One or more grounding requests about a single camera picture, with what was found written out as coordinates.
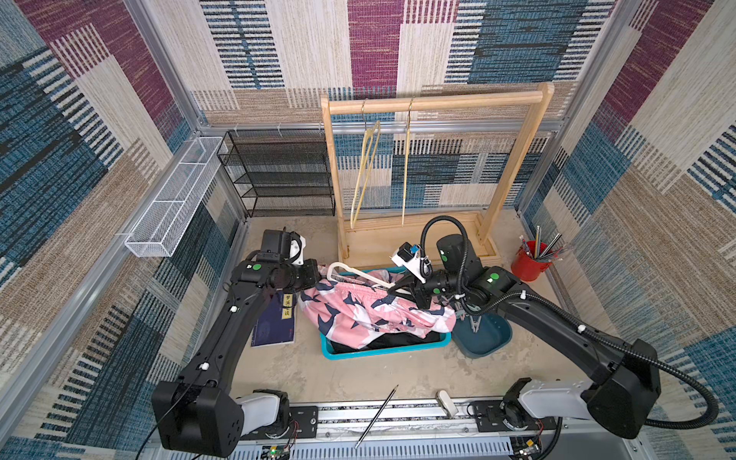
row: wall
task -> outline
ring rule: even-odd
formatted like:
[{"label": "wall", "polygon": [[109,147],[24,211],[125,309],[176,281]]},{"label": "wall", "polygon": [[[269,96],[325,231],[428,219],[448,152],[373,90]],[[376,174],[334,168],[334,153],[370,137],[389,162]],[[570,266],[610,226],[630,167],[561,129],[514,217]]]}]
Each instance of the wall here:
[{"label": "wall", "polygon": [[[189,129],[122,0],[0,0],[0,87],[3,386]],[[215,183],[173,258],[129,256],[0,459],[137,450],[153,385],[199,336],[235,209]]]},{"label": "wall", "polygon": [[[646,433],[662,459],[736,454],[736,2],[645,0],[524,216],[574,247],[568,305],[652,343],[721,402],[714,425]],[[662,374],[654,417],[703,400]]]},{"label": "wall", "polygon": [[[345,100],[487,93],[533,89],[544,81],[556,86],[547,117],[561,118],[614,3],[151,0],[148,5],[202,116],[211,124],[246,124],[319,122],[322,94]],[[412,120],[525,114],[525,107],[445,110],[412,113]],[[405,113],[379,116],[406,119]],[[400,208],[405,137],[383,137],[364,208]],[[539,137],[523,171],[536,166],[548,133]],[[336,139],[348,209],[361,142],[361,136]],[[490,201],[514,134],[413,135],[411,142],[408,208],[477,207]],[[422,173],[430,169],[432,174]],[[507,204],[527,179],[525,172],[517,178]]]},{"label": "wall", "polygon": [[122,1],[0,10],[1,386],[188,128]]}]

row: red pencil cup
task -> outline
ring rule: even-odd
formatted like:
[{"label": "red pencil cup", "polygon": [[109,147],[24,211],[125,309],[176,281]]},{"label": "red pencil cup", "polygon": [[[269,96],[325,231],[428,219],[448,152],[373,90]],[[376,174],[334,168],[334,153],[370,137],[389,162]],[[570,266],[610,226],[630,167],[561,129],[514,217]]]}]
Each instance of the red pencil cup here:
[{"label": "red pencil cup", "polygon": [[[529,252],[534,254],[535,241],[527,241],[526,245],[529,248]],[[539,253],[545,250],[547,247],[544,243],[539,243]],[[526,255],[524,247],[519,248],[519,252],[516,253],[516,258],[511,264],[511,273],[518,276],[522,281],[536,280],[546,269],[552,265],[552,262],[542,263],[537,262]]]}]

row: metal shoe rack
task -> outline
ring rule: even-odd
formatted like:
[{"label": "metal shoe rack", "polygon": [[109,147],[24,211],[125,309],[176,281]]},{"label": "metal shoe rack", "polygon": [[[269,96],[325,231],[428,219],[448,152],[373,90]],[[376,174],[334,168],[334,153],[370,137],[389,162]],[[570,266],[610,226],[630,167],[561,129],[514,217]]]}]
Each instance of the metal shoe rack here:
[{"label": "metal shoe rack", "polygon": [[218,155],[250,217],[334,216],[321,130],[231,130]]}]

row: dark blue book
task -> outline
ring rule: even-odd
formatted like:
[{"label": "dark blue book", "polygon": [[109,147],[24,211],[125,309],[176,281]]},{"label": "dark blue book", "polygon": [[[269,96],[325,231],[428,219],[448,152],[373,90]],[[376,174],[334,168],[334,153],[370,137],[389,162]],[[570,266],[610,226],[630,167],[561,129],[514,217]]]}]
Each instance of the dark blue book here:
[{"label": "dark blue book", "polygon": [[284,294],[277,292],[274,295],[268,308],[255,323],[250,339],[251,347],[294,343],[294,313],[297,306],[295,298],[293,303],[290,308],[284,308]]}]

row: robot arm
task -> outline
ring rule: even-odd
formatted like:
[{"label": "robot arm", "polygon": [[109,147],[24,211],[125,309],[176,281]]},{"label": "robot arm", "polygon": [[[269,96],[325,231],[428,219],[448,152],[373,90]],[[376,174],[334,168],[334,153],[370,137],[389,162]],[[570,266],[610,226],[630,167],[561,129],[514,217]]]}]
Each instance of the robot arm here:
[{"label": "robot arm", "polygon": [[[440,220],[453,222],[461,235],[437,241],[445,269],[434,272],[423,248],[429,227]],[[590,381],[578,382],[575,388],[519,380],[503,399],[507,423],[515,428],[542,417],[578,417],[594,419],[611,433],[633,439],[643,425],[693,429],[709,425],[718,416],[718,401],[712,393],[696,379],[658,361],[650,344],[641,339],[629,344],[596,330],[539,296],[512,273],[499,266],[484,267],[462,224],[453,217],[432,218],[422,231],[420,244],[405,243],[392,260],[411,274],[390,289],[390,294],[428,308],[431,296],[443,293],[454,297],[470,315],[496,313],[540,337],[588,376]],[[684,422],[647,418],[661,393],[660,370],[703,396],[707,408],[700,417]]]},{"label": "robot arm", "polygon": [[[484,267],[462,235],[437,242],[445,270],[432,272],[422,247],[405,244],[392,258],[414,275],[406,275],[389,290],[418,308],[429,308],[437,293],[452,294],[471,315],[494,312],[540,337],[567,356],[590,379],[574,389],[520,379],[503,399],[510,426],[521,428],[541,417],[593,418],[605,429],[634,438],[642,425],[690,429],[712,423],[718,401],[697,380],[657,360],[657,352],[642,340],[629,344],[581,323],[506,270]],[[248,337],[276,291],[295,293],[319,281],[316,261],[302,262],[305,242],[296,233],[266,230],[261,251],[233,271],[227,301],[212,330],[175,381],[161,381],[152,395],[161,443],[166,449],[226,457],[240,436],[255,428],[280,435],[289,422],[286,394],[258,390],[234,401],[230,385]],[[402,294],[401,288],[410,292]],[[647,419],[661,391],[659,369],[701,393],[707,409],[686,422]]]},{"label": "robot arm", "polygon": [[251,254],[233,270],[227,300],[202,346],[177,379],[159,382],[151,397],[164,448],[227,457],[242,434],[272,424],[279,434],[286,430],[285,394],[259,390],[234,401],[230,385],[273,294],[308,289],[319,280],[316,261],[302,262],[303,246],[296,233],[266,230],[255,260]]}]

